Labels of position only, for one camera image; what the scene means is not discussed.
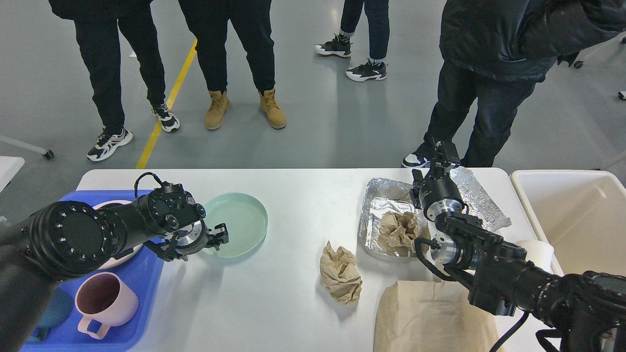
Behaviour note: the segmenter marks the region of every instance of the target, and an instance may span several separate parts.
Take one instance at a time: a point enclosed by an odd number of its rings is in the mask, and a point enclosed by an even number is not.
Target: mug handle
[[[80,322],[78,323],[78,331],[80,331],[81,333],[85,333],[85,334],[91,336],[94,339],[103,339],[106,336],[106,333],[109,332],[109,328],[111,326],[102,324],[100,326],[100,329],[98,329],[97,333],[92,333],[91,331],[87,330],[87,328],[89,327],[89,324],[91,323],[92,320],[93,320],[93,318],[89,318],[87,316],[83,316],[80,319]]]

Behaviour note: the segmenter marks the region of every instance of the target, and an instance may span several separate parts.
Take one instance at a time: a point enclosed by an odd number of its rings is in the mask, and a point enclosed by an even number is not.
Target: paper towel roll
[[[516,243],[520,247],[524,247],[528,254],[526,260],[535,263],[536,266],[552,273],[550,263],[552,262],[552,254],[554,247],[543,241],[520,241]]]

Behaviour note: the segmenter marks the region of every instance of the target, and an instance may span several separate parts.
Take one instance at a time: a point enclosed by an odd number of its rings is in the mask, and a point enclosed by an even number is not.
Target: leg
[[[511,135],[518,106],[535,89],[534,81],[498,82],[476,79],[478,113],[468,150],[461,164],[465,167],[491,167]]]
[[[209,91],[226,90],[226,35],[230,6],[225,0],[178,0],[189,30],[198,39],[198,64]]]
[[[150,5],[118,20],[122,35],[137,54],[139,72],[148,87],[148,100],[152,106],[165,102],[165,71],[158,50],[157,29],[152,21]]]
[[[444,62],[439,73],[438,101],[433,108],[428,130],[417,152],[426,158],[434,156],[432,140],[452,140],[476,99],[476,74]]]
[[[365,15],[369,25],[369,58],[374,63],[383,62],[389,44],[389,0],[366,0]]]
[[[341,34],[351,37],[354,35],[356,25],[359,24],[363,11],[363,0],[345,0],[344,12],[341,14]]]
[[[275,85],[271,3],[271,0],[232,0],[229,9],[230,22],[248,54],[254,85],[261,93]]]
[[[75,21],[76,42],[89,71],[93,102],[105,126],[105,132],[119,134],[124,127],[121,105],[120,37],[117,21]]]

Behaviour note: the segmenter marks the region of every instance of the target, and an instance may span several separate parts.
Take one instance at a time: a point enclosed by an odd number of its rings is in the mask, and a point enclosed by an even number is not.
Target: pink mug
[[[137,295],[112,272],[99,272],[83,282],[76,292],[76,309],[83,315],[78,331],[103,339],[109,328],[126,324],[137,312]],[[88,330],[92,320],[99,321],[97,333]]]

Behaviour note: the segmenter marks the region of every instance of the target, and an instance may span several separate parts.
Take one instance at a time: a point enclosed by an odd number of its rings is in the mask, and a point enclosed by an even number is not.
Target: black and white sneaker
[[[152,107],[152,115],[161,123],[161,128],[166,132],[176,132],[180,128],[180,122],[166,104],[155,105]]]
[[[351,55],[350,37],[342,39],[339,37],[339,34],[335,34],[335,38],[324,44],[316,44],[313,48],[316,53],[324,56],[337,55],[341,58],[349,58]]]
[[[410,153],[402,160],[402,167],[406,168],[422,168],[429,166],[430,161],[427,158],[424,158],[423,155],[418,153],[417,150],[413,153]]]
[[[119,135],[110,135],[103,130],[96,145],[87,153],[87,159],[92,162],[102,161],[113,155],[117,147],[129,144],[132,140],[133,134],[125,128]]]
[[[369,59],[363,65],[349,68],[346,76],[352,81],[363,82],[367,80],[384,80],[387,78],[387,66],[384,63],[372,63]]]

